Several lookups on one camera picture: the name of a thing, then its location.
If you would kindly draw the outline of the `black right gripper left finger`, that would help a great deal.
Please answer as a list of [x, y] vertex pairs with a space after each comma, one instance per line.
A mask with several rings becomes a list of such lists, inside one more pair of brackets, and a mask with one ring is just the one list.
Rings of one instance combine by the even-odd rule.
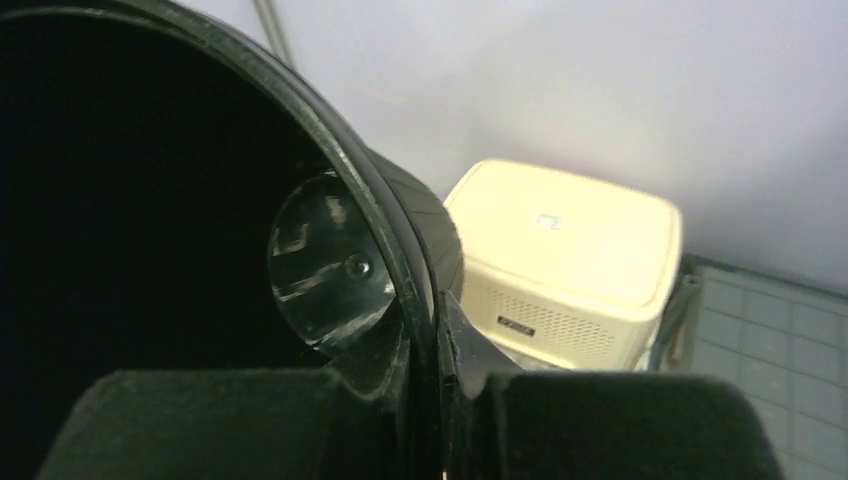
[[377, 407], [335, 372], [121, 371], [78, 400], [42, 479], [394, 479]]

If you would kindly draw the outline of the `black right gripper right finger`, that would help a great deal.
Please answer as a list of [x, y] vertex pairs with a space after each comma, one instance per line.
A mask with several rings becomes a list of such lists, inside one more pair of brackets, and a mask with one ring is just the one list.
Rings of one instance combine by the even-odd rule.
[[524, 370], [439, 299], [446, 479], [780, 479], [751, 404], [701, 376]]

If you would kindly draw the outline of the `cream perforated plastic basket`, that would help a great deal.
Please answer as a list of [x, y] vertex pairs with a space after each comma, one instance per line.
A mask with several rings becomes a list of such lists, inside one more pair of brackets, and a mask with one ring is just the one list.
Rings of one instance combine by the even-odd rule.
[[663, 198], [502, 159], [448, 195], [464, 255], [461, 307], [527, 369], [645, 366], [682, 257]]

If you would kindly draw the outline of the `black round plastic bin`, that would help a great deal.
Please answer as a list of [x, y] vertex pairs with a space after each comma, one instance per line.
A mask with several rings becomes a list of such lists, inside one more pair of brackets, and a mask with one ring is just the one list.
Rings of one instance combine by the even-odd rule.
[[171, 1], [1, 5], [1, 475], [121, 371], [319, 370], [394, 479], [442, 475], [437, 196], [297, 73]]

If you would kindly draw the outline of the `grey plastic storage bin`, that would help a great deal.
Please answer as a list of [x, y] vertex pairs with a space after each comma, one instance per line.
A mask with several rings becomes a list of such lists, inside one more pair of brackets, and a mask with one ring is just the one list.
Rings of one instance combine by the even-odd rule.
[[739, 388], [786, 478], [846, 478], [846, 294], [687, 254], [644, 360]]

